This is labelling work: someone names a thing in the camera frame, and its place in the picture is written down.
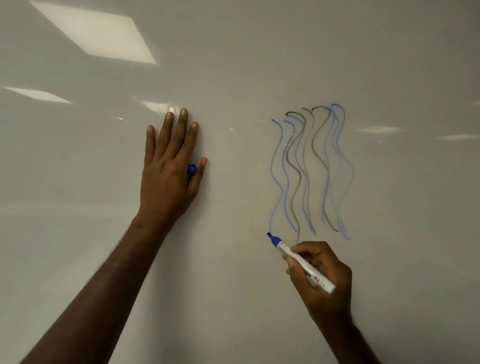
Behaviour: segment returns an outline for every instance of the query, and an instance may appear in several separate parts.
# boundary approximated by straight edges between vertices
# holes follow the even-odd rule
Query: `whiteboard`
[[[265,235],[278,201],[275,234],[294,244],[299,226],[300,240],[328,241],[352,268],[354,319],[383,362],[480,361],[479,10],[468,0],[4,0],[0,362],[20,361],[120,239],[138,208],[145,128],[181,107],[209,164],[113,364],[334,363]],[[321,159],[327,145],[328,170],[315,130],[307,137],[328,110],[313,124],[303,108],[332,104],[345,121],[333,107],[337,126],[330,118],[314,141]],[[285,164],[285,203],[271,172],[284,198],[284,120],[293,137],[302,129],[288,111],[307,122],[297,158],[310,183],[300,170],[293,197],[299,177]]]

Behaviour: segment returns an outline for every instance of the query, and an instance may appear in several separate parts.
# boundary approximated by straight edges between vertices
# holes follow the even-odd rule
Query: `hand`
[[[302,242],[290,248],[300,254],[320,273],[326,276],[336,289],[328,294],[320,287],[312,286],[303,268],[292,257],[286,257],[287,273],[297,289],[307,310],[325,334],[331,328],[340,328],[352,324],[350,299],[352,296],[352,270],[340,262],[326,242]]]
[[[188,178],[187,166],[197,141],[198,123],[193,122],[187,132],[188,111],[180,111],[172,134],[174,115],[165,116],[158,140],[155,128],[147,127],[145,161],[140,189],[140,209],[136,217],[141,225],[156,229],[171,228],[197,196],[207,158],[200,158],[197,173]]]

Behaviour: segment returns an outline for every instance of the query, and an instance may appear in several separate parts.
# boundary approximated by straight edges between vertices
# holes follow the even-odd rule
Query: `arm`
[[[201,158],[197,174],[188,180],[198,124],[186,132],[188,111],[182,109],[170,140],[173,120],[169,112],[158,141],[154,127],[147,128],[140,209],[127,232],[22,364],[110,360],[155,255],[195,198],[207,163]]]
[[[353,324],[350,311],[350,267],[338,260],[326,242],[303,242],[291,247],[291,251],[303,256],[336,286],[332,294],[312,286],[300,264],[295,259],[286,257],[287,273],[338,362],[380,363],[360,330]]]

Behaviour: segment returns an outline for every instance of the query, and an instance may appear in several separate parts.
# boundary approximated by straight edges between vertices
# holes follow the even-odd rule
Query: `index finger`
[[[178,152],[175,160],[178,160],[180,163],[187,164],[192,158],[193,150],[197,144],[197,135],[198,135],[198,123],[194,121],[190,130],[187,132],[185,141]]]
[[[319,257],[322,264],[326,266],[336,263],[338,258],[327,242],[301,242],[290,248],[293,253],[310,253]]]

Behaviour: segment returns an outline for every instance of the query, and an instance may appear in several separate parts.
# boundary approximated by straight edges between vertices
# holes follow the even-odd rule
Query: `blue marker cap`
[[[275,248],[276,246],[282,242],[282,239],[276,237],[276,236],[273,236],[272,234],[270,234],[269,232],[267,233],[268,237],[270,238],[270,240],[272,241],[272,244],[275,245]]]
[[[195,174],[197,173],[197,166],[194,164],[189,164],[187,167],[187,173],[188,174]]]

